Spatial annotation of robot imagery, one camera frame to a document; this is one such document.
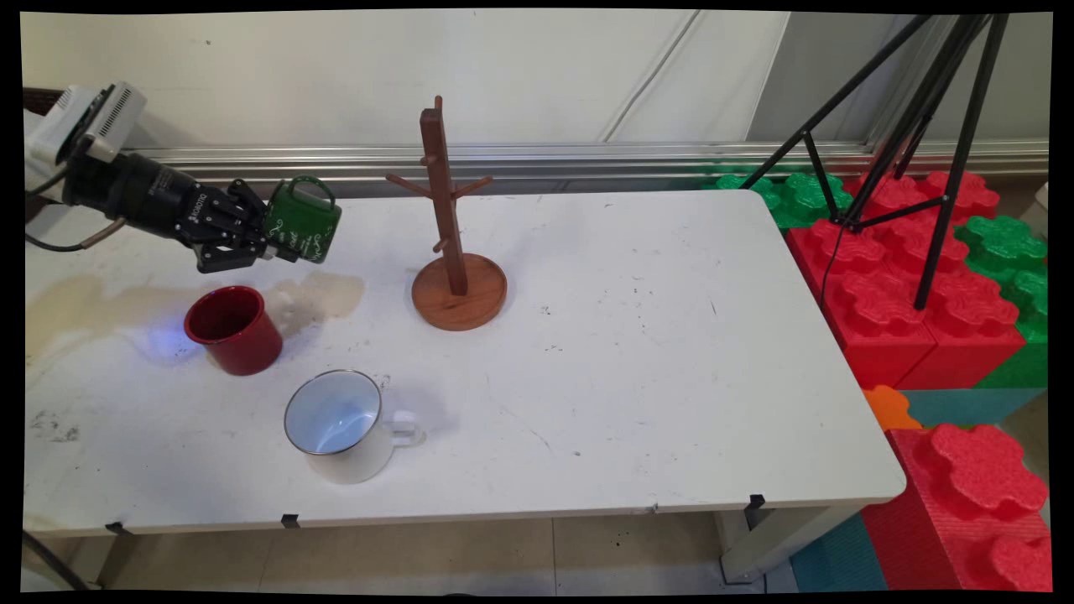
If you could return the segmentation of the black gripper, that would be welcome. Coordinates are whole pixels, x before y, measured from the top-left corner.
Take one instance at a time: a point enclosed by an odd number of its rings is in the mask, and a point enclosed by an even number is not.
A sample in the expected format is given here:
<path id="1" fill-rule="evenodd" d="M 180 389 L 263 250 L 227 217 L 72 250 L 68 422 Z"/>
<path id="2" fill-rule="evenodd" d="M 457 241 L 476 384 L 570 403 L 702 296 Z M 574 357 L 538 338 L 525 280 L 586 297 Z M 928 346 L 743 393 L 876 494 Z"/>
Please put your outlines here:
<path id="1" fill-rule="evenodd" d="M 208 186 L 142 154 L 118 154 L 111 162 L 79 157 L 66 172 L 62 201 L 100 211 L 111 221 L 195 246 L 199 273 L 219 273 L 300 254 L 264 233 L 268 203 L 245 179 Z"/>

